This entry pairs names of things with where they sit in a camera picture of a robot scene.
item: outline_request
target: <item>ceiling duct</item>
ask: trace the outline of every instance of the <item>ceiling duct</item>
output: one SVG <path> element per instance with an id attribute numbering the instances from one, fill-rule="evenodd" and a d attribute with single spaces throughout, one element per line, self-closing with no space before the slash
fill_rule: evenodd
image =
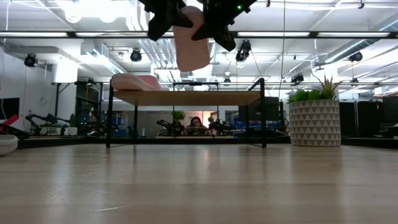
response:
<path id="1" fill-rule="evenodd" d="M 395 32 L 398 31 L 398 14 L 393 15 L 384 22 L 380 23 L 373 28 L 373 31 L 387 31 Z M 379 42 L 381 39 L 365 39 L 365 40 L 353 40 L 346 45 L 340 47 L 332 53 L 327 54 L 324 58 L 320 58 L 319 65 L 325 65 L 329 63 L 335 63 L 343 60 L 356 52 L 359 52 L 370 45 Z"/>

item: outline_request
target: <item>pink pad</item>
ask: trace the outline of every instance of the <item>pink pad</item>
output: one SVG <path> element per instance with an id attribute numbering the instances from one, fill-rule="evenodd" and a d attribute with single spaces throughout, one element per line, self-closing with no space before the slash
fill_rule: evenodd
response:
<path id="1" fill-rule="evenodd" d="M 115 74 L 112 76 L 112 86 L 115 90 L 143 90 L 158 91 L 162 90 L 156 77 L 152 75 L 131 75 L 126 73 Z"/>
<path id="2" fill-rule="evenodd" d="M 186 6 L 181 11 L 193 22 L 193 27 L 173 26 L 177 65 L 181 72 L 191 72 L 210 63 L 209 40 L 191 39 L 205 22 L 202 11 L 195 6 Z"/>

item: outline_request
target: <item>geometric patterned planter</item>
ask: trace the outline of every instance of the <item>geometric patterned planter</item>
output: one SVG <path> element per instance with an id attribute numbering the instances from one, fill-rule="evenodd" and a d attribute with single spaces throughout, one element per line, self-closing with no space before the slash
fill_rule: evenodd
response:
<path id="1" fill-rule="evenodd" d="M 295 146 L 341 145 L 338 100 L 307 100 L 289 104 L 290 140 Z"/>

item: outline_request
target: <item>light wood floor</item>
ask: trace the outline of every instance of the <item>light wood floor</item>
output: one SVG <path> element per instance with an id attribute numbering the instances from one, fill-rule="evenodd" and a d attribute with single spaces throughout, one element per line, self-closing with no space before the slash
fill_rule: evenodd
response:
<path id="1" fill-rule="evenodd" d="M 81 145 L 0 157 L 0 223 L 398 223 L 398 151 Z"/>

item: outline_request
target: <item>woman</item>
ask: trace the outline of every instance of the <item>woman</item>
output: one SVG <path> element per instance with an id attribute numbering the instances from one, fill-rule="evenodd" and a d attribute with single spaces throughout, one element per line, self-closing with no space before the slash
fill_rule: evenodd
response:
<path id="1" fill-rule="evenodd" d="M 191 123 L 185 128 L 184 135 L 206 135 L 208 134 L 207 128 L 202 125 L 199 117 L 193 117 Z"/>

